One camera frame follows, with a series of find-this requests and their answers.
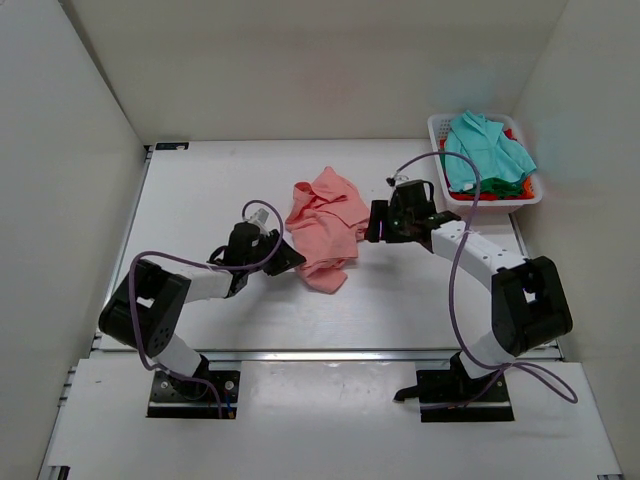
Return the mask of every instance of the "teal cloth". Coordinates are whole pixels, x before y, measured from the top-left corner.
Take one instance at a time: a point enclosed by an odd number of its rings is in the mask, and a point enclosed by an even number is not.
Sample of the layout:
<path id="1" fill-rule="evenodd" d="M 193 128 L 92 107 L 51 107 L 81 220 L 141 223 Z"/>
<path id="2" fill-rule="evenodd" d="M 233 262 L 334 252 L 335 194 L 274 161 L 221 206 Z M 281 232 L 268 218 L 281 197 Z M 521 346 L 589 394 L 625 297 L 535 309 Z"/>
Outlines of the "teal cloth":
<path id="1" fill-rule="evenodd" d="M 498 178 L 521 185 L 536 166 L 522 145 L 506 137 L 503 127 L 467 110 L 451 120 L 445 150 L 473 160 L 483 180 Z M 464 160 L 445 155 L 444 164 L 452 192 L 464 192 L 475 185 L 473 170 Z"/>

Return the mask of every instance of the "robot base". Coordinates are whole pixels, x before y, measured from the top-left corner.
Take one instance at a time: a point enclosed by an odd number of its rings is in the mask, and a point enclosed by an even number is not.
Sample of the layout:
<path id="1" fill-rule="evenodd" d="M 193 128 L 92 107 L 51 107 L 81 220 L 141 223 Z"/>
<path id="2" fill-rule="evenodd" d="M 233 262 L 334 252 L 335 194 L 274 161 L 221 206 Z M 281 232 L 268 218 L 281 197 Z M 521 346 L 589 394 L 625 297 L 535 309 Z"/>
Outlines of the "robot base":
<path id="1" fill-rule="evenodd" d="M 240 372 L 237 370 L 211 370 L 211 383 L 216 387 L 222 401 L 222 420 L 233 420 L 237 416 L 237 402 L 240 393 Z M 226 405 L 225 393 L 231 408 Z M 155 372 L 147 417 L 150 418 L 202 418 L 219 419 L 216 400 L 211 392 L 197 399 L 189 399 L 174 390 L 167 374 Z"/>
<path id="2" fill-rule="evenodd" d="M 462 394 L 450 370 L 418 370 L 420 389 L 420 420 L 422 423 L 445 422 L 510 422 L 514 420 L 509 391 L 504 375 L 478 400 L 466 407 L 429 410 L 429 406 L 463 402 L 469 398 Z"/>

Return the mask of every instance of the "crumpled pink towel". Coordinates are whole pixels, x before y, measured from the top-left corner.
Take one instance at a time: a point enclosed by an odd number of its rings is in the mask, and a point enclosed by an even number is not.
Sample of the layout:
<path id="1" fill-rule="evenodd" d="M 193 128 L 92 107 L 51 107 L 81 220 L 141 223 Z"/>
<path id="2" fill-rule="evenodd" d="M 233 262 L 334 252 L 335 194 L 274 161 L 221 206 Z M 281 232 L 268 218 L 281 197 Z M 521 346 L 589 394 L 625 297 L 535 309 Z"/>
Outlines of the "crumpled pink towel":
<path id="1" fill-rule="evenodd" d="M 293 188 L 293 209 L 285 221 L 295 249 L 307 258 L 297 271 L 311 287 L 334 293 L 347 279 L 340 268 L 358 257 L 369 209 L 358 189 L 326 167 L 313 183 Z"/>

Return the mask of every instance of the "purple cable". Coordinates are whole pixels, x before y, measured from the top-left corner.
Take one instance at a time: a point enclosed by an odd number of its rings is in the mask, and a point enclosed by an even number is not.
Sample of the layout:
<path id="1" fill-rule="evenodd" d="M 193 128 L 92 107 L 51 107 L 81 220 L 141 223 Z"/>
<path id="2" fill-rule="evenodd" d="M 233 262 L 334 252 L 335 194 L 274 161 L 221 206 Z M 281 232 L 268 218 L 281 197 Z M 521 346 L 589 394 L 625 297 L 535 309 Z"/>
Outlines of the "purple cable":
<path id="1" fill-rule="evenodd" d="M 479 367 L 484 368 L 486 370 L 497 370 L 497 372 L 493 375 L 493 377 L 487 383 L 487 385 L 484 387 L 484 389 L 478 395 L 473 397 L 471 400 L 468 400 L 466 402 L 459 402 L 459 403 L 448 403 L 448 404 L 442 404 L 442 405 L 432 405 L 430 407 L 425 407 L 425 410 L 436 410 L 436 409 L 442 409 L 442 408 L 453 408 L 453 407 L 468 405 L 469 403 L 477 400 L 482 395 L 484 395 L 489 390 L 489 388 L 491 388 L 493 386 L 493 384 L 498 381 L 498 378 L 500 378 L 500 375 L 502 375 L 506 370 L 508 370 L 511 367 L 515 367 L 515 368 L 518 368 L 518 369 L 520 369 L 520 370 L 522 370 L 524 372 L 527 372 L 529 375 L 533 376 L 534 378 L 536 378 L 537 380 L 542 382 L 553 393 L 555 393 L 556 395 L 558 395 L 562 399 L 566 400 L 567 402 L 573 403 L 573 404 L 578 403 L 578 395 L 571 388 L 571 386 L 567 382 L 565 382 L 562 378 L 560 378 L 558 375 L 556 375 L 555 373 L 550 371 L 549 369 L 541 367 L 540 365 L 537 365 L 537 364 L 531 363 L 531 362 L 513 362 L 513 363 L 503 363 L 502 365 L 486 365 L 483 362 L 481 362 L 480 360 L 478 360 L 476 357 L 473 356 L 473 354 L 469 350 L 469 347 L 467 347 L 467 344 L 464 342 L 464 339 L 462 338 L 462 334 L 460 333 L 460 326 L 458 325 L 458 318 L 456 317 L 456 311 L 455 311 L 455 281 L 456 281 L 456 272 L 458 270 L 458 265 L 460 263 L 460 257 L 462 256 L 462 252 L 464 251 L 464 246 L 467 243 L 467 238 L 469 236 L 469 229 L 471 227 L 471 222 L 473 221 L 473 217 L 475 216 L 476 211 L 478 209 L 478 202 L 480 201 L 481 176 L 480 176 L 480 172 L 478 171 L 478 168 L 476 167 L 476 165 L 473 163 L 473 161 L 470 158 L 468 158 L 468 157 L 466 157 L 466 156 L 464 156 L 464 155 L 462 155 L 460 153 L 455 153 L 455 152 L 429 152 L 429 153 L 424 153 L 422 155 L 417 156 L 416 158 L 414 158 L 412 160 L 409 160 L 407 163 L 405 163 L 400 168 L 398 168 L 398 170 L 396 170 L 396 173 L 401 172 L 402 170 L 407 168 L 409 165 L 414 164 L 418 160 L 421 160 L 421 159 L 426 158 L 426 157 L 435 156 L 435 155 L 451 155 L 453 157 L 457 157 L 457 158 L 460 158 L 460 159 L 464 160 L 467 164 L 469 164 L 469 166 L 473 170 L 474 176 L 476 177 L 476 191 L 475 191 L 475 194 L 473 196 L 473 203 L 471 205 L 471 209 L 469 210 L 469 214 L 467 215 L 467 218 L 465 220 L 464 232 L 462 234 L 462 239 L 460 240 L 460 244 L 458 245 L 456 253 L 455 253 L 454 257 L 453 257 L 453 262 L 451 264 L 451 275 L 449 277 L 449 315 L 451 317 L 451 326 L 453 327 L 453 333 L 455 334 L 456 340 L 457 340 L 458 344 L 460 345 L 460 348 L 462 349 L 462 351 L 469 357 L 469 359 L 473 363 L 475 363 Z M 537 372 L 534 372 L 531 369 L 541 370 L 546 375 L 549 375 L 550 377 L 554 378 L 558 383 L 560 383 L 569 392 L 569 394 L 571 396 L 568 396 L 564 392 L 560 391 L 556 386 L 552 385 L 546 378 L 544 378 L 542 375 L 540 375 Z"/>
<path id="2" fill-rule="evenodd" d="M 182 375 L 178 372 L 174 372 L 172 370 L 169 370 L 167 367 L 165 367 L 164 365 L 162 365 L 161 363 L 154 363 L 154 364 L 150 364 L 147 361 L 147 355 L 144 351 L 144 346 L 142 344 L 142 331 L 140 330 L 140 319 L 138 318 L 138 309 L 136 308 L 136 300 L 137 300 L 137 295 L 136 295 L 136 282 L 135 282 L 135 274 L 136 274 L 136 265 L 138 264 L 138 262 L 140 260 L 142 260 L 145 257 L 160 257 L 160 258 L 166 258 L 168 260 L 173 260 L 174 262 L 178 262 L 178 263 L 183 263 L 185 265 L 189 265 L 192 267 L 197 267 L 197 268 L 203 268 L 206 270 L 226 270 L 229 272 L 237 272 L 240 270 L 252 270 L 254 268 L 259 268 L 262 265 L 264 265 L 265 263 L 267 263 L 269 260 L 271 260 L 271 258 L 276 254 L 276 252 L 278 251 L 278 248 L 280 248 L 280 245 L 282 244 L 282 235 L 284 235 L 284 222 L 282 221 L 282 217 L 280 216 L 280 214 L 278 213 L 278 211 L 275 209 L 275 207 L 273 207 L 271 204 L 264 202 L 262 200 L 251 200 L 249 202 L 247 202 L 244 207 L 242 207 L 242 217 L 244 218 L 244 214 L 247 211 L 247 208 L 251 205 L 254 204 L 259 204 L 259 205 L 264 205 L 265 207 L 267 207 L 269 210 L 271 210 L 276 219 L 278 220 L 278 225 L 280 227 L 280 236 L 278 237 L 278 240 L 276 241 L 275 246 L 273 247 L 273 250 L 271 250 L 271 252 L 269 252 L 269 255 L 267 255 L 266 257 L 264 257 L 262 260 L 260 260 L 257 263 L 253 263 L 251 265 L 241 265 L 241 266 L 231 266 L 231 267 L 227 267 L 227 266 L 220 266 L 220 265 L 211 265 L 209 263 L 199 263 L 199 262 L 194 262 L 191 260 L 187 260 L 185 258 L 181 258 L 181 257 L 176 257 L 175 255 L 170 255 L 168 253 L 163 253 L 163 252 L 158 252 L 155 250 L 147 250 L 145 252 L 140 252 L 138 255 L 136 255 L 133 260 L 131 261 L 131 266 L 129 267 L 129 283 L 128 283 L 128 287 L 129 287 L 129 308 L 131 311 L 131 322 L 133 323 L 133 334 L 136 338 L 136 347 L 138 349 L 138 355 L 140 356 L 140 361 L 142 362 L 142 365 L 144 366 L 144 368 L 146 368 L 149 371 L 152 370 L 157 370 L 157 369 L 162 369 L 163 371 L 167 372 L 169 375 L 171 375 L 174 378 L 177 378 L 178 380 L 182 380 L 185 382 L 195 382 L 195 383 L 200 383 L 202 385 L 205 385 L 206 387 L 208 387 L 212 392 L 213 395 L 216 398 L 216 402 L 218 404 L 218 417 L 222 418 L 222 402 L 220 401 L 220 395 L 218 394 L 218 390 L 216 390 L 216 387 L 209 382 L 208 380 L 204 380 L 202 378 L 195 378 L 195 377 L 188 377 L 186 375 Z"/>

